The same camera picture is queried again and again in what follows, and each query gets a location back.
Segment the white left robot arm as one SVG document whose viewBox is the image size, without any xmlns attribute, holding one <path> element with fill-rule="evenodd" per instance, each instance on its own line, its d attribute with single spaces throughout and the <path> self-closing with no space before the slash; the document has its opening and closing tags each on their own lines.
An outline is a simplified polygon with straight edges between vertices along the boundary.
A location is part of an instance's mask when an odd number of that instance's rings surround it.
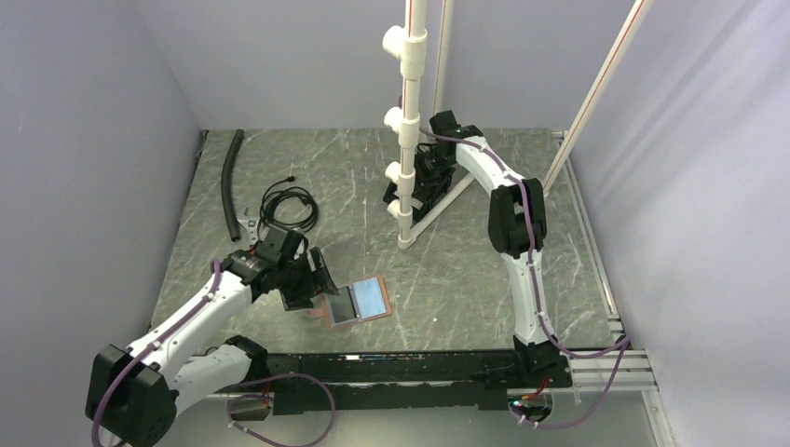
<svg viewBox="0 0 790 447">
<path fill-rule="evenodd" d="M 86 403 L 95 446 L 153 446 L 176 417 L 228 386 L 254 391 L 294 379 L 271 372 L 268 352 L 245 336 L 209 355 L 197 351 L 227 321 L 278 291 L 287 310 L 307 309 L 337 287 L 320 248 L 301 233 L 271 226 L 247 250 L 210 263 L 208 282 L 181 308 L 125 347 L 107 345 L 93 360 Z"/>
</svg>

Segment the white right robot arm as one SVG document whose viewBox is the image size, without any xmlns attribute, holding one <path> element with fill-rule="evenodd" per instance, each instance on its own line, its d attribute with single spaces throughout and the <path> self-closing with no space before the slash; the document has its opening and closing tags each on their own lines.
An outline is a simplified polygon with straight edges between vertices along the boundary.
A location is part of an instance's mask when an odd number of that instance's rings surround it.
<svg viewBox="0 0 790 447">
<path fill-rule="evenodd" d="M 479 128 L 458 124 L 451 111 L 434 115 L 429 125 L 427 134 L 434 141 L 419 144 L 415 156 L 420 206 L 413 231 L 423 230 L 451 202 L 457 167 L 484 189 L 488 238 L 504 262 L 513 298 L 513 373 L 522 385 L 536 386 L 549 372 L 564 372 L 568 366 L 546 314 L 541 251 L 548 223 L 542 184 L 511 169 Z"/>
</svg>

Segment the black card tray box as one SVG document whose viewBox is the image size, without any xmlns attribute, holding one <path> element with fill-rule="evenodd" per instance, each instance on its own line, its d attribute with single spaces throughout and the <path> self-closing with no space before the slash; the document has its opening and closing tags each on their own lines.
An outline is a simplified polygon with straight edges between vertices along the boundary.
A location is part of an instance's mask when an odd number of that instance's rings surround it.
<svg viewBox="0 0 790 447">
<path fill-rule="evenodd" d="M 452 182 L 445 183 L 437 187 L 418 189 L 417 191 L 415 190 L 414 184 L 414 190 L 412 193 L 414 223 L 419 223 L 425 217 L 425 215 L 447 195 L 451 183 Z"/>
</svg>

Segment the dark credit card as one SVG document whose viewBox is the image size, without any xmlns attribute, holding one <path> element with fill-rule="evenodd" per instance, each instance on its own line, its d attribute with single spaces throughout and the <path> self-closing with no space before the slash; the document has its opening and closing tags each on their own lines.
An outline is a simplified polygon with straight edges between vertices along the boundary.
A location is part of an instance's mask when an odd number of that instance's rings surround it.
<svg viewBox="0 0 790 447">
<path fill-rule="evenodd" d="M 326 294 L 324 304 L 330 327 L 350 324 L 359 319 L 354 294 L 349 286 L 340 288 L 337 294 Z"/>
</svg>

